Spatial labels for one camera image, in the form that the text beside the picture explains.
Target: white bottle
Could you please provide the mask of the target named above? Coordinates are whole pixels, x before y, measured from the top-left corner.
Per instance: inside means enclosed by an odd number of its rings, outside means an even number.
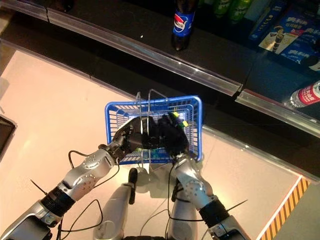
[[[303,108],[320,102],[320,80],[292,93],[284,105],[289,108]]]

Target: blue packaging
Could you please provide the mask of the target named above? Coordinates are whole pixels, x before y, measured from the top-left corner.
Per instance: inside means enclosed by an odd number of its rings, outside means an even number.
[[[314,19],[313,12],[291,5],[261,41],[259,47],[280,54],[314,23]]]
[[[311,25],[281,55],[320,73],[320,25]]]
[[[173,33],[178,37],[185,37],[191,33],[195,12],[184,14],[179,11],[174,15]]]
[[[286,8],[287,2],[284,0],[272,1],[264,10],[255,26],[253,27],[249,39],[257,41],[266,32],[266,30],[277,20],[278,16]]]

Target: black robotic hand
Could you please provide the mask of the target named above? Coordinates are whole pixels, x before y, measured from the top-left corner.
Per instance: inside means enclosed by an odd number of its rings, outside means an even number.
[[[159,139],[159,129],[154,119],[151,116],[142,116],[133,118],[123,125],[115,133],[112,141],[118,143],[125,154],[129,154],[137,148],[160,148]]]
[[[187,153],[189,142],[179,119],[169,112],[158,120],[160,145],[166,152],[175,157],[181,153]]]

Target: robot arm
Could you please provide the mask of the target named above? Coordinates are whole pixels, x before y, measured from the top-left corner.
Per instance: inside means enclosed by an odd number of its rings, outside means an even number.
[[[189,152],[186,134],[179,119],[172,113],[158,120],[160,137],[167,153],[173,157],[176,178],[187,199],[199,211],[215,240],[250,240],[236,219],[213,194],[210,184],[203,179]]]
[[[226,211],[210,184],[205,181],[194,160],[188,154],[179,154],[174,170],[185,196],[199,211],[215,240],[250,240],[237,220]]]
[[[48,240],[48,227],[54,227],[71,206],[90,192],[99,179],[117,164],[107,151],[100,148],[89,155],[43,199],[38,200],[2,234],[1,240]]]
[[[154,123],[151,117],[137,117],[126,122],[115,133],[108,146],[100,145],[99,149],[86,157],[79,166],[72,168],[52,191],[12,223],[0,240],[51,239],[49,227],[55,227],[72,205],[89,193],[126,154],[136,148],[158,146],[157,136],[151,138],[145,134],[144,126],[148,120]]]

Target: green bottle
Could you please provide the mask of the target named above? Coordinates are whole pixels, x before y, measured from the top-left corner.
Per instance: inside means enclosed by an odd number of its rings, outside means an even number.
[[[228,11],[231,0],[215,0],[213,3],[213,12],[217,18],[222,18]]]
[[[228,17],[232,24],[237,24],[244,18],[253,0],[233,0]]]

